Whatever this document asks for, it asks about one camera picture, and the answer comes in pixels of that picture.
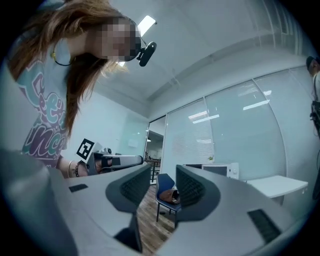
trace ceiling light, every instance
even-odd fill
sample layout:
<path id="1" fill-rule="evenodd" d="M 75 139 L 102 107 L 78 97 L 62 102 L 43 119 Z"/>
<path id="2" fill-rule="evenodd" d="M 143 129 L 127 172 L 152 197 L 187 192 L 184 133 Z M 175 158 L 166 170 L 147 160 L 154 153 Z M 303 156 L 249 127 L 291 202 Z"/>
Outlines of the ceiling light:
<path id="1" fill-rule="evenodd" d="M 144 19 L 138 25 L 138 29 L 141 33 L 141 36 L 143 36 L 148 31 L 148 29 L 150 29 L 151 26 L 155 23 L 156 21 L 149 15 L 145 16 Z"/>
<path id="2" fill-rule="evenodd" d="M 197 139 L 196 142 L 208 144 L 211 143 L 211 139 Z"/>
<path id="3" fill-rule="evenodd" d="M 264 91 L 264 92 L 263 92 L 263 94 L 266 95 L 266 96 L 267 96 L 267 95 L 270 95 L 271 93 L 272 93 L 272 90 L 267 90 L 267 91 Z"/>
<path id="4" fill-rule="evenodd" d="M 250 88 L 250 89 L 246 90 L 245 92 L 239 93 L 238 96 L 241 97 L 241 96 L 244 96 L 244 95 L 247 95 L 247 94 L 252 94 L 252 93 L 257 92 L 257 91 L 258 91 L 257 88 Z"/>
<path id="5" fill-rule="evenodd" d="M 245 107 L 243 108 L 243 110 L 249 110 L 249 109 L 253 109 L 253 108 L 255 108 L 255 107 L 259 107 L 259 106 L 261 106 L 261 105 L 268 104 L 269 101 L 270 101 L 270 99 L 264 100 L 264 101 L 261 101 L 261 102 L 258 102 L 258 103 L 253 104 L 253 105 L 245 106 Z"/>
<path id="6" fill-rule="evenodd" d="M 198 114 L 190 115 L 188 118 L 189 119 L 195 119 L 195 118 L 198 118 L 198 117 L 201 117 L 201 116 L 205 116 L 206 114 L 207 114 L 207 111 L 203 111 L 203 112 L 200 112 Z"/>
<path id="7" fill-rule="evenodd" d="M 197 124 L 197 123 L 201 123 L 203 121 L 207 121 L 207 120 L 210 120 L 210 119 L 215 119 L 215 118 L 218 118 L 218 117 L 220 117 L 220 115 L 216 114 L 216 115 L 213 115 L 213 116 L 202 118 L 202 119 L 197 120 L 197 121 L 193 121 L 192 123 Z"/>

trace graphic t-shirt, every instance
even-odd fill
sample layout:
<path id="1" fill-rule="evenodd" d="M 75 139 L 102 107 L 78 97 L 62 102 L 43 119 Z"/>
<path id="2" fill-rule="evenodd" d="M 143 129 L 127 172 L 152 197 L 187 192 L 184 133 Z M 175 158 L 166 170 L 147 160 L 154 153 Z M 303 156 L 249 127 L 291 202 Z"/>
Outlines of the graphic t-shirt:
<path id="1" fill-rule="evenodd" d="M 1 68 L 2 126 L 1 148 L 18 150 L 55 168 L 67 142 L 66 75 L 68 66 L 58 65 L 51 57 L 68 64 L 70 53 L 65 39 L 52 45 L 46 58 L 35 58 L 14 81 L 8 64 Z"/>

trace bracelet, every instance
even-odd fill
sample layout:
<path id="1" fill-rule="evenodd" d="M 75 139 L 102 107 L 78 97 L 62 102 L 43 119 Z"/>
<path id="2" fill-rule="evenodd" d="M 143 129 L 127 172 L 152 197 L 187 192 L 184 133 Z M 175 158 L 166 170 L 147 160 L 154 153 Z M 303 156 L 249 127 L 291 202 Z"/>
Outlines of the bracelet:
<path id="1" fill-rule="evenodd" d="M 74 168 L 74 173 L 76 177 L 79 177 L 78 168 L 79 168 L 79 165 L 81 165 L 82 163 L 84 163 L 84 161 L 80 160 Z"/>
<path id="2" fill-rule="evenodd" d="M 67 171 L 67 173 L 68 173 L 68 178 L 70 178 L 70 174 L 69 174 L 69 171 L 70 171 L 70 166 L 71 166 L 71 163 L 72 163 L 73 161 L 70 161 L 69 162 L 69 165 L 68 165 L 68 171 Z"/>

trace chair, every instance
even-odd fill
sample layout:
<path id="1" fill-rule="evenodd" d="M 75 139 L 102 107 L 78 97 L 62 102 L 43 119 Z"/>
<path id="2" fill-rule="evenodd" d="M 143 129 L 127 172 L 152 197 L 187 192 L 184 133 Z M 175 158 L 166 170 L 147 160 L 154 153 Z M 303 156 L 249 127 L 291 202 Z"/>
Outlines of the chair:
<path id="1" fill-rule="evenodd" d="M 181 204 L 171 204 L 165 201 L 162 201 L 159 198 L 159 195 L 166 190 L 170 190 L 175 186 L 175 182 L 170 176 L 166 173 L 158 174 L 157 175 L 157 181 L 156 181 L 156 195 L 155 200 L 158 202 L 158 209 L 156 213 L 156 222 L 158 222 L 159 219 L 159 211 L 160 211 L 160 205 L 166 207 L 169 209 L 169 214 L 171 214 L 171 210 L 175 211 L 174 215 L 174 227 L 176 227 L 177 223 L 177 211 L 180 210 Z"/>

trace doorway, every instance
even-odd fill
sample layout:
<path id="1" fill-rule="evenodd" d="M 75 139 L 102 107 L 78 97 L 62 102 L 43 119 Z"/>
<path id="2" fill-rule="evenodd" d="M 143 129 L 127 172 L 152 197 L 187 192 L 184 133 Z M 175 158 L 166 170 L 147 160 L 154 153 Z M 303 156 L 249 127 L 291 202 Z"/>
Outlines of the doorway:
<path id="1" fill-rule="evenodd" d="M 166 116 L 150 122 L 144 161 L 151 166 L 150 184 L 157 183 L 161 168 L 162 149 L 166 130 Z"/>

